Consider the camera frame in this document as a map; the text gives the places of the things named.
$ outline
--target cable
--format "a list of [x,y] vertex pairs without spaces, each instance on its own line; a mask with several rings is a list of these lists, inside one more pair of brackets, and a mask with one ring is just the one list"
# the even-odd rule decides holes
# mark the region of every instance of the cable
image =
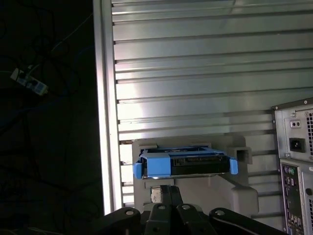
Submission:
[[[93,15],[93,13],[91,13],[80,25],[78,25],[69,35],[67,35],[65,38],[63,38],[62,41],[66,41],[70,36],[72,36],[84,23],[86,23],[89,18]],[[52,49],[52,51],[54,51],[60,44],[62,44],[62,42],[59,42],[58,44],[56,44],[54,46],[54,48]]]
[[[45,79],[46,79],[45,75],[46,74],[45,74],[44,67],[47,63],[50,63],[57,73],[56,77],[60,79],[62,86],[65,87],[66,92],[60,93],[58,91],[54,91],[51,88],[51,86],[49,87],[49,92],[51,94],[53,94],[54,96],[72,96],[73,94],[75,94],[78,91],[78,88],[81,85],[81,78],[80,78],[79,74],[76,73],[76,71],[74,71],[71,68],[70,65],[61,61],[61,58],[65,57],[69,53],[69,44],[65,41],[56,40],[54,13],[48,9],[36,6],[35,4],[33,4],[33,1],[31,1],[31,4],[29,4],[29,5],[22,3],[20,0],[16,0],[16,1],[19,4],[21,4],[22,6],[33,9],[35,11],[35,14],[37,16],[38,23],[39,23],[40,34],[38,36],[36,36],[31,41],[30,45],[28,45],[28,48],[30,48],[34,52],[34,54],[35,54],[34,57],[32,58],[31,61],[26,61],[25,58],[23,57],[23,55],[20,56],[22,62],[28,66],[29,71],[27,71],[27,75],[30,75],[34,71],[35,68],[32,66],[35,64],[38,64],[38,65],[40,65],[40,76],[39,76],[38,80],[41,80],[43,83],[47,83],[49,85],[49,83],[45,81]],[[43,26],[43,22],[42,22],[40,14],[39,14],[39,11],[44,11],[51,16],[51,22],[52,22],[52,35],[51,36],[48,36],[44,33],[44,26]],[[66,44],[67,50],[65,52],[63,51],[63,53],[58,54],[57,56],[52,55],[52,51],[56,48],[56,45],[60,45],[60,44]],[[66,70],[70,70],[71,73],[75,74],[75,76],[77,77],[77,80],[78,80],[78,85],[77,85],[78,88],[77,89],[73,90],[67,85],[67,80],[64,78],[64,76],[62,74],[61,68],[66,69]]]
[[[74,62],[73,62],[73,69],[76,68],[77,66],[77,62],[79,60],[79,58],[88,50],[90,49],[94,49],[94,45],[90,45],[84,49],[82,49],[79,53],[77,53],[77,55],[75,56],[74,58]],[[70,79],[70,82],[74,80],[74,74],[72,73],[71,74],[71,79]],[[48,108],[50,107],[51,105],[55,105],[57,104],[59,101],[62,100],[62,97],[59,97],[57,98],[56,100],[54,101],[51,101],[51,102],[48,102],[48,103],[45,103],[43,105],[40,105],[40,106],[36,106],[36,107],[31,107],[31,108],[25,108],[25,109],[20,109],[20,110],[16,110],[15,112],[18,114],[18,113],[22,113],[22,112],[25,112],[25,111],[31,111],[31,110],[37,110],[37,109],[44,109],[44,108]]]
[[[83,26],[88,20],[89,18],[93,15],[93,13],[91,13],[82,23],[80,23],[70,34],[68,34],[65,38],[63,38],[63,40],[61,40],[59,43],[57,43],[53,49],[51,50],[54,51],[59,45],[61,45],[63,42],[65,42],[70,36],[72,36],[81,26]],[[36,70],[36,68],[38,68],[40,66],[40,64],[37,64],[35,66],[33,66],[33,68],[29,71],[29,74],[31,74],[34,70]]]
[[38,229],[38,228],[34,228],[34,227],[30,227],[30,228],[28,228],[28,229],[29,229],[29,230],[32,230],[32,231],[39,232],[39,233],[44,233],[44,234],[63,235],[63,234],[61,234],[61,233],[46,231],[46,230],[42,230],[42,229]]
[[15,232],[11,231],[11,230],[8,230],[8,229],[0,229],[0,231],[2,232],[7,232],[7,233],[10,233],[10,234],[13,234],[13,235],[18,235],[16,234]]

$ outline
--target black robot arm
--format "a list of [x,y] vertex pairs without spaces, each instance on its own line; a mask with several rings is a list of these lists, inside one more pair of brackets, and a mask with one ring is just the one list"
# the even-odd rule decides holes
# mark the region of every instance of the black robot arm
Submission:
[[73,235],[286,235],[286,233],[225,208],[209,215],[196,205],[184,204],[176,186],[160,186],[161,203],[144,206],[143,213],[121,208]]

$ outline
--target aluminum frame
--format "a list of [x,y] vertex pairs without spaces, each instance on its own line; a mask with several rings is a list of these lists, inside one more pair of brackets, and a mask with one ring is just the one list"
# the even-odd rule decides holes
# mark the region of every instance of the aluminum frame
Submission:
[[104,214],[109,214],[123,205],[111,1],[94,0],[93,14]]

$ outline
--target port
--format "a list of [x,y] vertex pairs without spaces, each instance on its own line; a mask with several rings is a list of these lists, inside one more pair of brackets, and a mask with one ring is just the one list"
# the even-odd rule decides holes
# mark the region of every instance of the port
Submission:
[[290,151],[305,153],[305,139],[289,138]]
[[300,120],[294,120],[290,122],[291,128],[301,128],[301,121]]

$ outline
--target dark background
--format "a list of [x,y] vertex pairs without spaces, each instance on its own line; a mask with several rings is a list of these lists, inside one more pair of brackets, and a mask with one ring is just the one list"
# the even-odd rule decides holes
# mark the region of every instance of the dark background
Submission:
[[[56,37],[60,40],[92,13],[91,0],[33,0],[33,3],[54,12]],[[45,33],[49,35],[51,17],[45,11],[40,11],[40,17]],[[21,55],[32,58],[34,52],[27,46],[40,34],[35,10],[18,4],[16,0],[2,0],[0,19],[5,20],[7,27],[6,35],[0,40],[0,54],[17,60]],[[70,97],[48,93],[35,108],[30,109],[27,117],[31,144],[25,144],[21,121],[0,135],[0,216],[25,213],[29,215],[30,227],[56,232],[68,231],[77,224],[98,217],[103,211],[102,187],[97,180],[101,172],[93,16],[67,42],[69,54],[60,60],[71,66],[76,62],[74,69],[81,77],[81,85],[78,85],[76,77],[69,79],[72,71],[64,68],[61,71],[64,78],[71,81],[70,88],[78,91]],[[65,46],[61,45],[55,54],[62,54],[64,49]],[[12,61],[3,57],[0,59],[0,71],[13,71],[16,68]],[[20,67],[24,70],[27,66],[20,61]],[[62,94],[64,86],[53,66],[47,63],[44,71],[45,83]],[[36,70],[32,76],[40,80],[41,70]],[[23,99],[29,99],[20,95],[6,97],[4,94],[12,87],[21,88],[10,79],[9,73],[0,72],[1,129],[20,113]],[[4,150],[25,146],[33,150],[31,156],[29,152],[3,154]],[[36,160],[42,180],[69,189],[86,182],[93,184],[69,193],[3,170],[4,166],[35,176],[29,159]]]

